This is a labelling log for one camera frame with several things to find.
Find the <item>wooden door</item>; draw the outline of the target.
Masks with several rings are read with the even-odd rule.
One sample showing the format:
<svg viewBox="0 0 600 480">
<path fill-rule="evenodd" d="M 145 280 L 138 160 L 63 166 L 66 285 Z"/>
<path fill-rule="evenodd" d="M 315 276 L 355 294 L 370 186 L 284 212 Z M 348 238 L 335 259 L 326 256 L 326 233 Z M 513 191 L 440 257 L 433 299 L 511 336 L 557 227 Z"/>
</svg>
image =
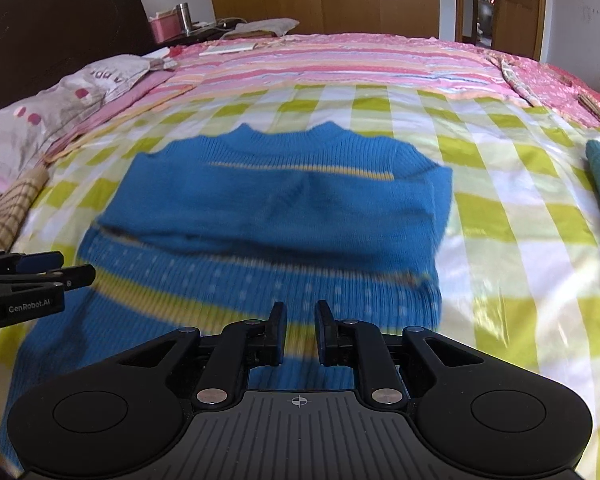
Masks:
<svg viewBox="0 0 600 480">
<path fill-rule="evenodd" d="M 546 0 L 495 0 L 492 48 L 539 61 L 545 3 Z"/>
</svg>

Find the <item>pink pillow sheet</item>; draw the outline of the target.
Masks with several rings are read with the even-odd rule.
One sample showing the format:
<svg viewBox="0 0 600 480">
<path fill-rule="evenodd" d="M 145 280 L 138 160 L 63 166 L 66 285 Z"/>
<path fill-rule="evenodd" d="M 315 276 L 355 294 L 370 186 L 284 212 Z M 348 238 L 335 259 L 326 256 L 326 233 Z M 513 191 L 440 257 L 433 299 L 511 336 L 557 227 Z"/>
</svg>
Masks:
<svg viewBox="0 0 600 480">
<path fill-rule="evenodd" d="M 105 91 L 78 75 L 55 87 L 0 110 L 0 179 L 12 184 L 31 169 L 50 147 L 76 128 L 91 125 L 106 114 L 117 114 L 162 84 L 171 73 L 152 70 L 122 96 L 107 100 Z"/>
</svg>

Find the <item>blue striped knit sweater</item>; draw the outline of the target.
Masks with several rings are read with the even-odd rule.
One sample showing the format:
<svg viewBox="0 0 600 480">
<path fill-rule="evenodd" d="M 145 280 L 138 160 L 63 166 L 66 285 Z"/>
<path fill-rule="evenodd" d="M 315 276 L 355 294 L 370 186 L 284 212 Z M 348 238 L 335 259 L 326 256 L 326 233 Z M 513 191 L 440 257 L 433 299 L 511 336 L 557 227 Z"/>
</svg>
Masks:
<svg viewBox="0 0 600 480">
<path fill-rule="evenodd" d="M 317 301 L 388 332 L 438 326 L 436 255 L 452 170 L 413 145 L 332 122 L 300 132 L 239 126 L 136 155 L 85 232 L 92 286 L 23 339 L 8 397 L 183 326 L 205 335 L 286 304 L 283 363 L 252 388 L 347 389 L 318 362 Z"/>
</svg>

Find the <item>pink storage box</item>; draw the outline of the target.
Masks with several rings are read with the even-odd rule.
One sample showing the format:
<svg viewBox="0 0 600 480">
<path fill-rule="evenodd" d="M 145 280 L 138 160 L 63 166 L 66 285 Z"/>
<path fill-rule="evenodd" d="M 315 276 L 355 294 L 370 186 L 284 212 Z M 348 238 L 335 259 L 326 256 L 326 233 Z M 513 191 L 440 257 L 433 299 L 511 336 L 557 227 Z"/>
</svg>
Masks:
<svg viewBox="0 0 600 480">
<path fill-rule="evenodd" d="M 148 18 L 156 44 L 164 44 L 182 34 L 181 20 L 176 12 L 158 14 Z"/>
</svg>

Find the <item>beige brown striped sweater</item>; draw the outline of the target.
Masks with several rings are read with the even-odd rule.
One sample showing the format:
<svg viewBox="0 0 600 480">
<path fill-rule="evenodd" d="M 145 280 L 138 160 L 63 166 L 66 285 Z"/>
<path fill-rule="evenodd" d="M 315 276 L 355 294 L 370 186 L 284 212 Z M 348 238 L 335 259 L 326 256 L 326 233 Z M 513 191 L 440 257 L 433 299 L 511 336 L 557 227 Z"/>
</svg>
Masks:
<svg viewBox="0 0 600 480">
<path fill-rule="evenodd" d="M 12 248 L 30 208 L 49 177 L 44 165 L 36 166 L 0 193 L 0 250 L 7 252 Z"/>
</svg>

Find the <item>checkered yellow plastic sheet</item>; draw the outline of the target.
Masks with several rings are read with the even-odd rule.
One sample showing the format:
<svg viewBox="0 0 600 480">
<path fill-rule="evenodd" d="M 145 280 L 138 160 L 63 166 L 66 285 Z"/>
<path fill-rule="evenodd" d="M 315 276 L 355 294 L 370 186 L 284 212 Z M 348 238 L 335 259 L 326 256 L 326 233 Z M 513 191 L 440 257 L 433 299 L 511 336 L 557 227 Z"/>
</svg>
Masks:
<svg viewBox="0 0 600 480">
<path fill-rule="evenodd" d="M 243 124 L 283 133 L 324 122 L 392 136 L 452 168 L 453 205 L 437 254 L 440 332 L 577 391 L 594 420 L 578 471 L 600 479 L 600 206 L 585 168 L 585 144 L 600 142 L 600 129 L 542 107 L 370 84 L 186 96 L 55 162 L 14 249 L 60 250 L 73 264 L 140 153 Z M 8 393 L 18 349 L 35 323 L 0 330 L 0 463 L 15 474 Z"/>
</svg>

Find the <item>pink striped bedspread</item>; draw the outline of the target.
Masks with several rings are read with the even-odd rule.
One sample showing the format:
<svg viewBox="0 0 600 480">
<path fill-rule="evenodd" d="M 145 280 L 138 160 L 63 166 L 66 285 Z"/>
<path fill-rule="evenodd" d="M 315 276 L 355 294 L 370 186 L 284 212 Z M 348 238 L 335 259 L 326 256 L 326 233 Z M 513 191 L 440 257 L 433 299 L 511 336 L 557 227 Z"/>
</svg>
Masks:
<svg viewBox="0 0 600 480">
<path fill-rule="evenodd" d="M 249 52 L 199 55 L 218 44 L 243 42 L 257 45 Z M 149 93 L 177 84 L 195 88 L 154 110 L 164 110 L 186 96 L 214 98 L 287 84 L 388 84 L 430 91 L 447 99 L 494 98 L 520 106 L 545 106 L 581 125 L 600 127 L 600 92 L 577 76 L 532 58 L 434 38 L 290 35 L 209 41 L 165 48 L 159 54 L 176 64 L 170 78 L 141 91 L 130 106 L 148 99 Z M 117 114 L 106 114 L 67 136 L 97 127 Z"/>
</svg>

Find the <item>grey dotted pillow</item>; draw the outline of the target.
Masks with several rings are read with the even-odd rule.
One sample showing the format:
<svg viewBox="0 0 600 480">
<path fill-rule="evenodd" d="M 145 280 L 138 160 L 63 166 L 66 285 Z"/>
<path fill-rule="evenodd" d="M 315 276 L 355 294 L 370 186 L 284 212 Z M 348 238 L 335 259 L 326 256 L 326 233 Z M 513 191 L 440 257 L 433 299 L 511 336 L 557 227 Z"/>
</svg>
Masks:
<svg viewBox="0 0 600 480">
<path fill-rule="evenodd" d="M 67 132 L 123 96 L 160 58 L 122 54 L 62 77 L 58 84 L 0 110 L 0 178 L 10 183 Z"/>
</svg>

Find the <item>dark wooden headboard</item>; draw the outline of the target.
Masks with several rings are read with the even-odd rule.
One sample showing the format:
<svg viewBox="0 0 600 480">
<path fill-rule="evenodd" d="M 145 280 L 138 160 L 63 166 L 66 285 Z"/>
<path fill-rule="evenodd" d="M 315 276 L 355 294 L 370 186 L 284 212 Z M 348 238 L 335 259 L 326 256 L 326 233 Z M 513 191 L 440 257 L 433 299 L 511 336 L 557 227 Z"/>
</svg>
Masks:
<svg viewBox="0 0 600 480">
<path fill-rule="evenodd" d="M 91 62 L 156 47 L 140 0 L 0 0 L 0 110 Z"/>
</svg>

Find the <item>grey cloth on nightstand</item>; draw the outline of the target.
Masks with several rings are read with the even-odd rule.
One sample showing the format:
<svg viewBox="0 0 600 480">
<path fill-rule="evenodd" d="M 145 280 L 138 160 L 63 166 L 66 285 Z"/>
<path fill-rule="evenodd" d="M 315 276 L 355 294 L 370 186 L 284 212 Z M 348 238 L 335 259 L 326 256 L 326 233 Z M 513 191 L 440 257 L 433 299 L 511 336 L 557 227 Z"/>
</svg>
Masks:
<svg viewBox="0 0 600 480">
<path fill-rule="evenodd" d="M 300 22 L 294 18 L 268 18 L 267 20 L 239 23 L 233 30 L 226 32 L 222 39 L 283 37 L 299 24 Z"/>
</svg>

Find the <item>white flat box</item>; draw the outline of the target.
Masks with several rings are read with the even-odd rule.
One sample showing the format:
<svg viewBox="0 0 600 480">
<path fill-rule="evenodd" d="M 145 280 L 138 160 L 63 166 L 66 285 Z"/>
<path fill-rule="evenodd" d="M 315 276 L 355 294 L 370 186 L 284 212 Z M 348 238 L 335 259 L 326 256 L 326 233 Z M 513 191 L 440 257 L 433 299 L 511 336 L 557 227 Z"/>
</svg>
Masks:
<svg viewBox="0 0 600 480">
<path fill-rule="evenodd" d="M 218 44 L 208 47 L 199 53 L 200 56 L 224 55 L 252 51 L 256 47 L 255 42 L 243 42 L 242 44 Z"/>
</svg>

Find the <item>steel thermos bottle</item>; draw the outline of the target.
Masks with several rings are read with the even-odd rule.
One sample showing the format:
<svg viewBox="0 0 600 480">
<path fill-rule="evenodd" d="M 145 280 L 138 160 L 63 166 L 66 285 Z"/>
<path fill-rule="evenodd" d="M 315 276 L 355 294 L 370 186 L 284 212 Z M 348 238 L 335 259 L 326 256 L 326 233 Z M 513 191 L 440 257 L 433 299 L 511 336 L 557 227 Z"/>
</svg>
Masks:
<svg viewBox="0 0 600 480">
<path fill-rule="evenodd" d="M 192 19 L 190 18 L 189 7 L 187 2 L 181 2 L 175 6 L 175 11 L 180 20 L 182 34 L 190 36 L 194 32 Z"/>
</svg>

